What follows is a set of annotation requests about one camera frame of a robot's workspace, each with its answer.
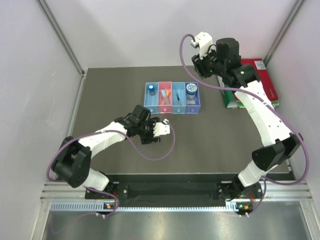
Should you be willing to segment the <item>blue end drawer bin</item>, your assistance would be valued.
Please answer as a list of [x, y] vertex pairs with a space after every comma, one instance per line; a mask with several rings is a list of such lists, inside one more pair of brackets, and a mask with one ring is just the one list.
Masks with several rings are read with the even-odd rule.
[[[149, 85], [153, 85], [155, 95], [151, 96], [149, 93]], [[146, 82], [144, 88], [144, 107], [150, 110], [151, 114], [159, 113], [159, 82]]]

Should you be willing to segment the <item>pink plastic drawer bin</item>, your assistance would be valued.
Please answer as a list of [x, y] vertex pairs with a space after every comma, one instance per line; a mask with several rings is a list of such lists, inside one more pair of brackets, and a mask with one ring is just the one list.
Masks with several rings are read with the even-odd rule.
[[172, 82], [158, 83], [158, 110], [160, 114], [172, 113]]

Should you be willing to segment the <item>blue round jar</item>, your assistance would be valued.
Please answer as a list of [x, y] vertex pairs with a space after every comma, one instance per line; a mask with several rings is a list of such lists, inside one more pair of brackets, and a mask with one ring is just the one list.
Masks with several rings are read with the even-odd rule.
[[188, 100], [194, 99], [198, 93], [198, 85], [192, 82], [187, 83], [185, 86], [185, 93]]

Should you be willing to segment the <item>green lever arch binder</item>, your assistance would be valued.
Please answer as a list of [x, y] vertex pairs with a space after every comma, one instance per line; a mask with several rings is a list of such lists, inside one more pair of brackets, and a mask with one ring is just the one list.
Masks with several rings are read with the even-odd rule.
[[[273, 107], [277, 107], [280, 105], [279, 97], [276, 93], [276, 90], [273, 86], [273, 83], [270, 78], [263, 77], [261, 80], [263, 84], [263, 89], [271, 101]], [[227, 109], [235, 109], [235, 108], [244, 108], [242, 102], [234, 95], [234, 93], [230, 90], [223, 90], [222, 97]]]

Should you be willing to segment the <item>light blue drawer bin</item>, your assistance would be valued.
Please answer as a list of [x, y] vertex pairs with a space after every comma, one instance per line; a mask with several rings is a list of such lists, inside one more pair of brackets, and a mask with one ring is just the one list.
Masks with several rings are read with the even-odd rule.
[[[179, 105], [176, 94], [178, 93], [181, 101]], [[186, 113], [186, 87], [185, 82], [172, 82], [172, 114]]]

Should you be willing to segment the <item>blue clear pen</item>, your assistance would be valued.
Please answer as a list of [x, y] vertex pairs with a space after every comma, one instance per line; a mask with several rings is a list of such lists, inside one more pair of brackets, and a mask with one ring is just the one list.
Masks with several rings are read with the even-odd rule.
[[180, 96], [178, 93], [176, 93], [176, 98], [177, 98], [178, 104], [181, 106], [182, 103], [181, 103]]

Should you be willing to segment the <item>red folder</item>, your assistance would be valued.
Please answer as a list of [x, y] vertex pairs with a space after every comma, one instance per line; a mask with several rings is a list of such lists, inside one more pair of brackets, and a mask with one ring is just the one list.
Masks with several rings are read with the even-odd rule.
[[274, 106], [278, 106], [280, 104], [279, 97], [263, 60], [261, 58], [243, 58], [241, 63], [243, 65], [251, 64], [254, 67], [260, 77], [266, 96]]

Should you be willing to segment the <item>purple plastic drawer bin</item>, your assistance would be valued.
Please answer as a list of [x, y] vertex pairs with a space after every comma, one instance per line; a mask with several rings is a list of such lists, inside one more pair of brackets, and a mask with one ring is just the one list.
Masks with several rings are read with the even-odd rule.
[[[200, 100], [200, 90], [199, 90], [199, 86], [198, 86], [198, 83], [197, 82], [186, 82], [185, 83], [185, 86], [188, 84], [188, 83], [195, 83], [197, 84], [197, 87], [198, 87], [198, 91], [197, 91], [197, 95], [194, 99], [187, 99], [186, 98], [186, 111], [185, 113], [186, 114], [198, 114], [200, 112], [200, 109], [201, 109], [201, 100]], [[187, 104], [187, 101], [196, 101], [196, 104]]]

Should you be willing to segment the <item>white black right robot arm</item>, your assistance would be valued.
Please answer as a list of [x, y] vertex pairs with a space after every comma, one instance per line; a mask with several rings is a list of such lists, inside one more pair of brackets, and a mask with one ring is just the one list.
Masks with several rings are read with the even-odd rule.
[[213, 41], [200, 32], [191, 44], [199, 49], [192, 57], [195, 71], [202, 78], [216, 75], [224, 87], [230, 88], [243, 104], [261, 137], [262, 147], [253, 151], [250, 163], [231, 183], [225, 193], [228, 200], [245, 198], [261, 177], [289, 159], [300, 147], [300, 135], [290, 130], [273, 111], [257, 68], [244, 63], [239, 54], [239, 42], [227, 37]]

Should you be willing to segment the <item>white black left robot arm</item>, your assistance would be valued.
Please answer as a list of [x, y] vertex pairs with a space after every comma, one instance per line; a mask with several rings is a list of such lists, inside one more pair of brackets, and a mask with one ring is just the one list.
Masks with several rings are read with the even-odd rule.
[[109, 198], [114, 187], [103, 173], [90, 168], [91, 160], [108, 147], [139, 136], [143, 145], [157, 143], [170, 133], [168, 121], [150, 117], [150, 110], [136, 105], [132, 113], [118, 117], [106, 127], [83, 137], [65, 138], [49, 167], [72, 188], [95, 189], [102, 198]]

